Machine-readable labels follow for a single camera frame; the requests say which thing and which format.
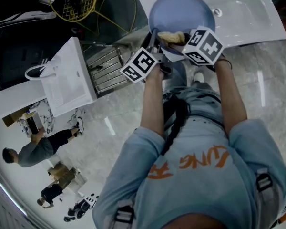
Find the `black wristband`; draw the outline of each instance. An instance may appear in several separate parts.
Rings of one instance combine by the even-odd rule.
[[[228,63],[230,64],[231,69],[232,69],[232,64],[231,64],[231,62],[228,61],[227,59],[219,59],[219,60],[217,60],[217,61],[226,61],[226,62],[228,62]]]

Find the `white shoe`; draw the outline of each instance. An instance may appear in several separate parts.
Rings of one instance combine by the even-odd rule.
[[[201,82],[201,83],[203,83],[204,82],[204,74],[202,74],[201,72],[196,72],[194,74],[193,82]]]
[[[76,127],[79,129],[79,132],[83,133],[83,131],[84,131],[84,121],[82,120],[82,118],[77,117]]]

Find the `apriltag cube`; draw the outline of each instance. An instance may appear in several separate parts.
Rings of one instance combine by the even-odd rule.
[[[157,60],[146,49],[140,48],[120,72],[136,83],[145,79],[156,64]]]
[[[197,65],[214,65],[224,48],[211,29],[198,26],[182,54]]]

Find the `black pants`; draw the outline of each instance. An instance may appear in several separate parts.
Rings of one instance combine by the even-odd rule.
[[[54,153],[56,154],[60,146],[67,144],[68,139],[71,137],[72,137],[71,130],[63,130],[48,137],[48,140],[53,147]]]

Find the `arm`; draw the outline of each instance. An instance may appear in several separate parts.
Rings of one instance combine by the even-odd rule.
[[[45,132],[44,128],[41,128],[36,135],[31,135],[31,142],[37,145],[42,139],[44,132]]]
[[[49,206],[47,206],[47,207],[44,207],[44,206],[42,206],[43,208],[53,208],[54,207],[54,204],[53,203],[51,203]]]
[[[261,223],[259,227],[260,229],[270,228],[286,205],[286,166],[280,150],[263,122],[254,119],[245,120],[232,128],[229,146],[238,153],[248,170],[251,170],[255,199],[262,196],[256,189],[257,174],[263,171],[271,177],[272,203],[260,203]]]
[[[225,132],[229,136],[233,126],[247,119],[247,112],[236,86],[230,64],[225,61],[218,61],[215,64],[215,70],[219,84]]]
[[[143,111],[141,127],[164,135],[164,114],[163,114],[163,73],[157,65],[148,75],[145,82]]]
[[[146,80],[141,126],[124,143],[92,211],[98,229],[116,213],[118,201],[135,195],[163,150],[162,77],[155,68]]]

